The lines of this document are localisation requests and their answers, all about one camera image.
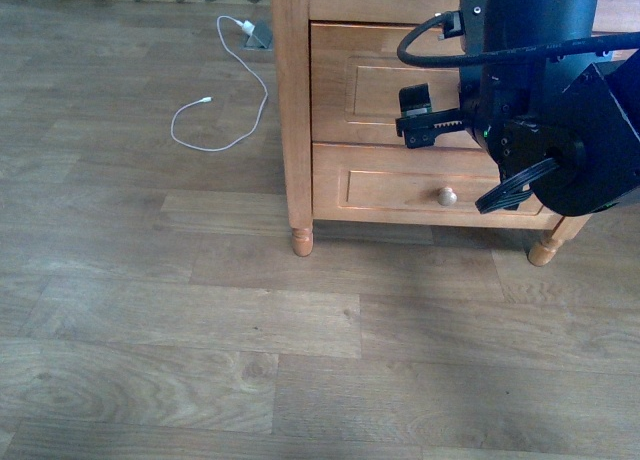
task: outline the wooden drawer knob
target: wooden drawer knob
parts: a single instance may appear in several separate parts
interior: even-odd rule
[[[451,187],[444,187],[438,191],[438,203],[443,207],[450,207],[458,201],[456,192]]]

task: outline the black cable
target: black cable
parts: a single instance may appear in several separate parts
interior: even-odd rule
[[[418,25],[402,39],[398,45],[398,58],[407,65],[421,68],[459,68],[491,63],[512,62],[516,60],[532,60],[536,58],[553,58],[580,53],[603,53],[614,50],[631,50],[640,48],[640,32],[604,35],[600,37],[567,40],[549,45],[512,48],[495,52],[484,52],[473,55],[420,56],[407,52],[409,46],[430,28],[453,20],[454,12],[445,12],[433,17],[422,25]]]
[[[546,158],[522,170],[485,193],[476,201],[476,208],[480,213],[491,213],[501,208],[518,205],[528,199],[533,193],[531,190],[525,190],[523,192],[523,187],[559,168],[560,163],[558,163],[558,160],[553,157]]]

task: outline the lower drawer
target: lower drawer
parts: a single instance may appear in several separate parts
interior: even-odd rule
[[[536,198],[517,211],[479,214],[475,201],[498,182],[497,167],[479,150],[313,145],[314,218],[532,229],[558,222]]]

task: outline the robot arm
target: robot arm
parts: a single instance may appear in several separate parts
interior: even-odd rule
[[[431,111],[428,85],[400,91],[399,136],[409,148],[466,130],[496,162],[501,183],[481,213],[513,209],[532,193],[580,216],[640,202],[640,33],[591,37],[597,0],[460,0],[398,47],[403,62],[459,68],[460,108]],[[429,28],[462,37],[463,56],[407,52]]]

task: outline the white charging cable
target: white charging cable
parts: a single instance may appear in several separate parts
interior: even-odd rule
[[[180,107],[178,109],[178,111],[174,114],[173,119],[171,120],[171,137],[178,142],[181,145],[184,145],[185,147],[189,147],[192,148],[194,150],[199,150],[201,152],[222,152],[224,150],[227,150],[231,147],[233,147],[236,143],[240,142],[241,140],[244,140],[245,138],[247,138],[248,136],[250,136],[251,134],[253,134],[253,132],[256,131],[256,129],[258,128],[258,124],[260,123],[260,118],[262,117],[262,112],[264,110],[264,106],[267,103],[267,99],[269,98],[269,92],[267,91],[267,86],[264,84],[264,82],[262,81],[262,79],[258,76],[258,74],[256,72],[254,72],[253,70],[251,70],[246,63],[244,63],[244,61],[235,53],[233,53],[229,47],[227,47],[227,43],[224,41],[224,37],[222,36],[222,31],[220,30],[220,20],[222,20],[223,18],[226,18],[228,20],[232,20],[233,22],[235,22],[240,28],[242,28],[242,31],[244,33],[246,33],[247,35],[251,35],[253,33],[253,29],[255,28],[254,25],[249,22],[249,21],[245,21],[245,22],[241,22],[240,20],[237,20],[233,17],[229,17],[227,15],[221,15],[218,17],[218,20],[216,21],[216,26],[218,27],[218,36],[220,37],[220,41],[222,42],[222,46],[224,47],[224,49],[229,53],[229,55],[231,55],[233,58],[235,58],[236,60],[238,60],[242,66],[244,68],[247,69],[247,71],[253,75],[254,77],[256,77],[256,79],[258,80],[258,82],[260,82],[260,85],[262,85],[262,89],[264,90],[264,97],[262,98],[262,103],[260,103],[260,108],[258,108],[258,114],[256,115],[256,122],[253,125],[253,128],[248,132],[245,133],[244,135],[242,135],[241,137],[235,139],[233,142],[231,142],[229,145],[226,145],[224,147],[220,147],[220,148],[205,148],[205,147],[198,147],[196,145],[191,145],[187,142],[184,142],[182,140],[180,140],[179,138],[176,137],[175,132],[174,132],[174,128],[175,128],[175,124],[176,124],[176,118],[178,118],[178,115],[180,115],[183,111],[185,111],[187,108],[189,107],[193,107],[194,105],[197,105],[199,103],[208,103],[210,102],[212,99],[211,97],[204,97],[201,98],[200,100],[197,100],[195,102],[191,102],[183,107]]]

